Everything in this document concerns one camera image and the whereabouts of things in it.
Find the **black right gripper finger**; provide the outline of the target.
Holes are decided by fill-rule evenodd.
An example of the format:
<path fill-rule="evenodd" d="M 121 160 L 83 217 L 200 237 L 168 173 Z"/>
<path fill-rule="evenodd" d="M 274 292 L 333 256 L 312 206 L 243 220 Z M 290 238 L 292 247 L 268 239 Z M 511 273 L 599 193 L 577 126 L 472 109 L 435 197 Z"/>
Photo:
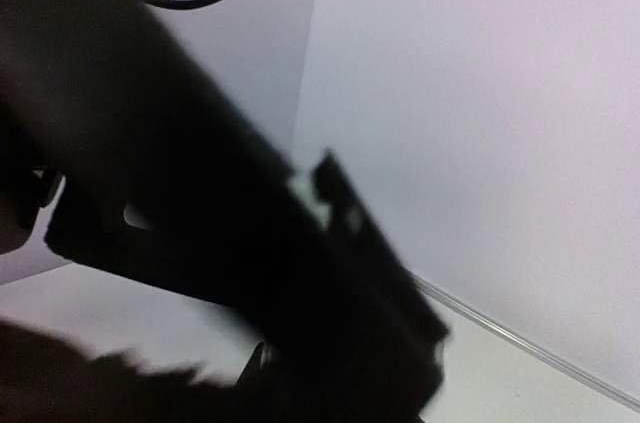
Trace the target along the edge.
<path fill-rule="evenodd" d="M 237 422 L 236 389 L 194 368 L 146 373 L 123 353 L 92 357 L 70 341 L 1 323 L 4 422 Z"/>

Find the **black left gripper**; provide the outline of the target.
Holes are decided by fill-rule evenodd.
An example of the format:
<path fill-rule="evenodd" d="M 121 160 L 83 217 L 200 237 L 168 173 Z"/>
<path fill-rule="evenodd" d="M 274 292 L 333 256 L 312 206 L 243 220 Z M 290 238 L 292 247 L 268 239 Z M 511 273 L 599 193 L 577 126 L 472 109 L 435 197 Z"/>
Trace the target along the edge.
<path fill-rule="evenodd" d="M 416 422 L 448 330 L 327 155 L 308 190 L 140 0 L 1 0 L 1 250 L 231 308 L 274 349 L 237 422 Z"/>

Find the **aluminium table rail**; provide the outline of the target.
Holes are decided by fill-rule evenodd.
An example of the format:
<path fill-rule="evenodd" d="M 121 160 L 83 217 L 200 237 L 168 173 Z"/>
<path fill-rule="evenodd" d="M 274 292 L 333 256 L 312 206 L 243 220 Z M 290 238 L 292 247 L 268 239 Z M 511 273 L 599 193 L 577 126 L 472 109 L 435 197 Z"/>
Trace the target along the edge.
<path fill-rule="evenodd" d="M 560 358 L 559 356 L 543 349 L 530 340 L 507 329 L 503 325 L 497 323 L 495 320 L 471 308 L 469 305 L 463 303 L 459 299 L 451 296 L 449 293 L 434 286 L 432 283 L 427 282 L 423 278 L 414 275 L 413 279 L 419 285 L 421 291 L 426 296 L 445 306 L 447 309 L 481 326 L 485 330 L 493 333 L 497 337 L 526 352 L 530 356 L 555 368 L 566 376 L 589 387 L 597 393 L 602 394 L 610 400 L 615 401 L 616 403 L 621 404 L 622 406 L 636 413 L 639 412 L 638 398 L 632 397 L 628 393 L 609 385 L 603 380 L 593 376 L 591 373 L 578 368 L 565 359 Z"/>

